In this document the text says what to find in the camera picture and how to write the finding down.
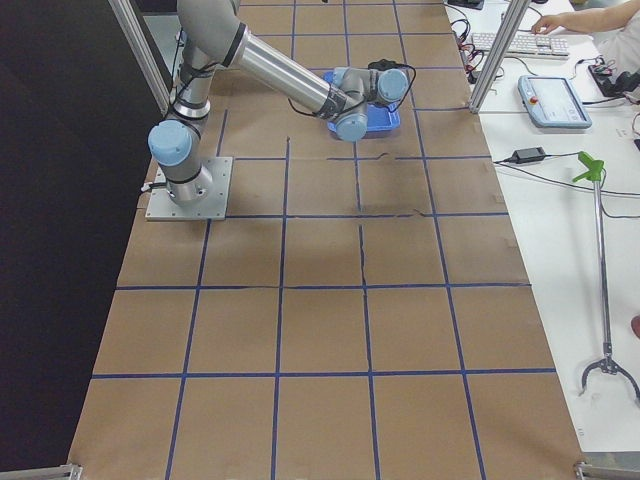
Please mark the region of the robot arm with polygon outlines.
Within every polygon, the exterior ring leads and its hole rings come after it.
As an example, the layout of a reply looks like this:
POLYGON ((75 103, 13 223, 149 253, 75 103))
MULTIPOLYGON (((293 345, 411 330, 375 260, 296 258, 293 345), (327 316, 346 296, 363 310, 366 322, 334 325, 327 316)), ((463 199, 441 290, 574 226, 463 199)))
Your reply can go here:
POLYGON ((215 161, 199 152, 215 75, 247 79, 284 95, 296 113, 332 123, 337 137, 346 142, 366 136, 370 106, 397 106, 411 87, 406 65, 388 60, 366 68, 337 67, 331 80, 325 80, 255 36, 238 10, 236 1, 177 4, 184 34, 182 61, 168 112, 148 135, 150 153, 164 179, 144 187, 154 199, 167 201, 171 219, 198 219, 208 201, 225 195, 227 180, 216 172, 215 161))

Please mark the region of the person hand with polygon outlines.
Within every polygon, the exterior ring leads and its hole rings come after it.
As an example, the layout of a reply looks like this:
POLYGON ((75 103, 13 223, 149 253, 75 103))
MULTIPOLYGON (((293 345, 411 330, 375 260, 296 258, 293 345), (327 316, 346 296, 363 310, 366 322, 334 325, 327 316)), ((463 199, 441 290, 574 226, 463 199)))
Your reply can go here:
POLYGON ((561 14, 545 15, 531 26, 530 32, 535 35, 548 35, 562 26, 563 16, 561 14))

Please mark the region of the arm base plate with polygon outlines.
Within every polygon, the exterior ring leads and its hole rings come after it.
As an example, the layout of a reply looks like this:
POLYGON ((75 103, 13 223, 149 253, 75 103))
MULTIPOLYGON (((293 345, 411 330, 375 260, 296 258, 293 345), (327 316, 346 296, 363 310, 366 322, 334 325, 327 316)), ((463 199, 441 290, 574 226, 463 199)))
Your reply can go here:
POLYGON ((168 182, 157 168, 146 209, 149 221, 215 221, 226 218, 233 157, 202 157, 199 175, 184 184, 168 182))

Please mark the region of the person forearm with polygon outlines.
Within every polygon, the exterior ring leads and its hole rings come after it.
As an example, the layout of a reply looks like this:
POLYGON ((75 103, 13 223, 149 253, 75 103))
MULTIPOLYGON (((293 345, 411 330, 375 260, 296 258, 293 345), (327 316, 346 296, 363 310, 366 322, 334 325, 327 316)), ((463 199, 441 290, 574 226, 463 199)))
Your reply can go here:
POLYGON ((580 33, 607 32, 621 29, 639 11, 638 1, 572 12, 563 20, 563 26, 580 33))

